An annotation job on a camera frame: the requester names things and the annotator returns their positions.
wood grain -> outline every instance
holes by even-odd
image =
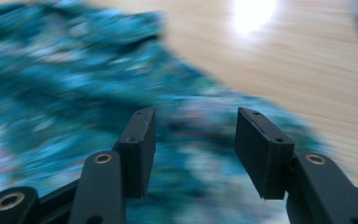
[[[358,17],[345,0],[92,0],[165,13],[168,48],[303,119],[358,187]]]

blue patterned cloth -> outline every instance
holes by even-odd
[[[76,1],[0,6],[0,190],[43,196],[77,178],[133,112],[157,110],[146,200],[129,223],[276,223],[233,150],[239,106],[264,113],[296,151],[329,152],[307,122],[231,90],[167,50],[158,13],[127,14]]]

teal fabric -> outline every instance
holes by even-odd
[[[284,216],[284,202],[260,200],[235,156],[238,107],[264,113],[296,151],[329,148],[296,115],[176,57],[159,40],[162,23],[160,13],[76,1],[0,6],[0,190],[43,196],[79,178],[88,155],[110,149],[132,113],[153,106],[155,163],[147,199],[127,201],[129,223]]]

screw hole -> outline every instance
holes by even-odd
[[[351,218],[351,223],[358,224],[358,218],[357,217]]]
[[[94,216],[89,218],[89,220],[87,220],[87,224],[101,224],[103,223],[103,218],[100,216]]]
[[[98,164],[107,163],[110,160],[112,160],[112,156],[109,154],[106,154],[106,153],[100,154],[100,155],[97,155],[96,157],[94,157],[94,162],[98,163]]]
[[[24,200],[25,195],[21,192],[9,193],[0,198],[0,211],[6,211],[17,206]]]
[[[312,154],[309,154],[306,156],[307,160],[312,162],[312,163],[315,163],[315,164],[318,164],[318,165],[324,165],[326,164],[326,160],[323,158],[323,157],[320,157],[318,155],[312,155]]]

wooden floor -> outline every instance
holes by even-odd
[[[358,186],[358,18],[348,0],[92,0],[161,10],[167,46],[310,121]]]

